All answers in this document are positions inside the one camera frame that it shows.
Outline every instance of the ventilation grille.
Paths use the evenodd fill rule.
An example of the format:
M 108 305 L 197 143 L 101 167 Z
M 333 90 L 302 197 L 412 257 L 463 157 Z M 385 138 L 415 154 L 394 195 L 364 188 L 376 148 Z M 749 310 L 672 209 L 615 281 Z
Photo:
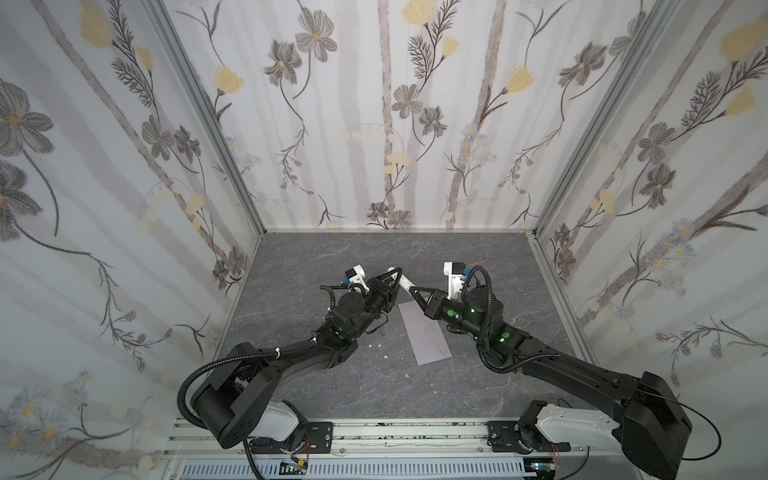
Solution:
M 305 475 L 280 475 L 281 460 L 256 460 L 264 478 L 510 478 L 535 477 L 522 458 L 318 458 Z M 253 479 L 245 460 L 188 460 L 180 480 Z

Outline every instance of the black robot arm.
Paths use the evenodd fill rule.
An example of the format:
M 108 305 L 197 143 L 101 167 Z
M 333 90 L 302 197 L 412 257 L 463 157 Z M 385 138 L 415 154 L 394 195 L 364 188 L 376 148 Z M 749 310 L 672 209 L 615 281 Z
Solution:
M 463 263 L 454 265 L 458 265 L 455 270 L 464 270 Z M 485 285 L 467 292 L 478 272 L 485 276 Z M 504 306 L 492 293 L 490 277 L 482 267 L 473 269 L 462 283 L 462 290 L 452 299 L 443 290 L 413 286 L 405 277 L 401 280 L 427 317 L 442 320 L 449 332 L 466 334 L 475 341 L 480 360 L 491 371 L 520 371 L 589 402 L 618 423 L 611 434 L 631 462 L 657 478 L 677 476 L 691 424 L 678 404 L 664 399 L 673 399 L 674 394 L 661 377 L 645 372 L 637 378 L 602 369 L 508 325 L 502 319 Z M 517 438 L 521 452 L 543 446 L 545 440 L 536 423 L 545 405 L 532 402 L 521 417 Z
M 320 287 L 330 293 L 331 303 L 313 338 L 279 348 L 256 349 L 250 343 L 235 346 L 225 358 L 200 367 L 184 380 L 177 397 L 181 415 L 210 430 L 228 449 L 256 427 L 280 382 L 346 361 L 357 349 L 357 339 L 394 307 L 402 268 L 368 280 L 360 266 L 346 275 L 347 284 Z M 346 290 L 338 303 L 334 290 Z M 213 372 L 192 395 L 195 415 L 187 407 L 187 390 L 210 370 Z

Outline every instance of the gray paper sheet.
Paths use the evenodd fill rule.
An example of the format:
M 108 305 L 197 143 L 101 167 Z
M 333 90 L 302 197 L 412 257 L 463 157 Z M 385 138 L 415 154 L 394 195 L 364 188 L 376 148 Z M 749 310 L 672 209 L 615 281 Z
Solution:
M 400 303 L 399 307 L 418 365 L 437 362 L 452 356 L 437 320 L 425 316 L 415 301 Z

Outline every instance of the floral wallpaper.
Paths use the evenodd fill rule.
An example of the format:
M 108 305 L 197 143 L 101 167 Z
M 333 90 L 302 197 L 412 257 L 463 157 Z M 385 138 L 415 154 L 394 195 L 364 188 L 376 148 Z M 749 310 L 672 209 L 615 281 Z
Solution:
M 678 478 L 763 478 L 768 8 L 681 2 L 546 231 L 600 363 L 664 374 L 723 449 Z M 716 445 L 695 415 L 686 456 Z
M 268 228 L 533 228 L 648 0 L 164 0 Z
M 140 4 L 0 7 L 0 464 L 160 478 L 257 237 Z

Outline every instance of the table surface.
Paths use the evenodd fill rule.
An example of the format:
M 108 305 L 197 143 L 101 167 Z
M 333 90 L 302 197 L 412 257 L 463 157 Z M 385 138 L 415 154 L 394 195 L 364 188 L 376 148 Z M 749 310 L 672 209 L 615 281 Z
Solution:
M 328 306 L 328 293 L 318 286 L 338 283 L 358 263 L 368 276 L 402 266 L 416 285 L 445 289 L 445 261 L 484 266 L 507 323 L 573 354 L 523 233 L 392 232 L 268 233 L 221 355 L 241 342 L 265 348 L 309 338 Z M 408 301 L 411 296 L 400 290 L 397 303 Z M 447 332 L 445 337 L 453 357 L 417 366 L 395 308 L 389 323 L 360 337 L 345 363 L 283 382 L 273 399 L 290 400 L 315 419 L 520 416 L 536 399 L 586 406 L 541 380 L 493 373 L 480 363 L 473 341 Z

